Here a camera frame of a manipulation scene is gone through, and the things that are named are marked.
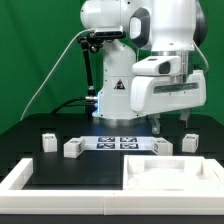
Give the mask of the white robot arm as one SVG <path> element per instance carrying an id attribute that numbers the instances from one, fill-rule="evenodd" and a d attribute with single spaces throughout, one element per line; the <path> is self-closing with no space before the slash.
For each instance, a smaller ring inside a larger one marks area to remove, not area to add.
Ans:
<path id="1" fill-rule="evenodd" d="M 86 0 L 80 12 L 92 51 L 103 51 L 97 123 L 124 126 L 190 110 L 206 101 L 204 71 L 190 56 L 206 36 L 199 0 Z"/>

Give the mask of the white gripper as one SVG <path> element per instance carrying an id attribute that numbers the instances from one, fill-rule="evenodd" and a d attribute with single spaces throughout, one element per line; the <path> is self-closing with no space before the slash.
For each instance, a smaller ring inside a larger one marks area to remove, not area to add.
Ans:
<path id="1" fill-rule="evenodd" d="M 194 70 L 184 83 L 171 84 L 169 77 L 136 76 L 131 85 L 131 109 L 137 114 L 150 115 L 154 134 L 160 133 L 157 113 L 183 109 L 180 120 L 187 128 L 190 108 L 202 106 L 205 101 L 206 83 L 202 70 Z"/>

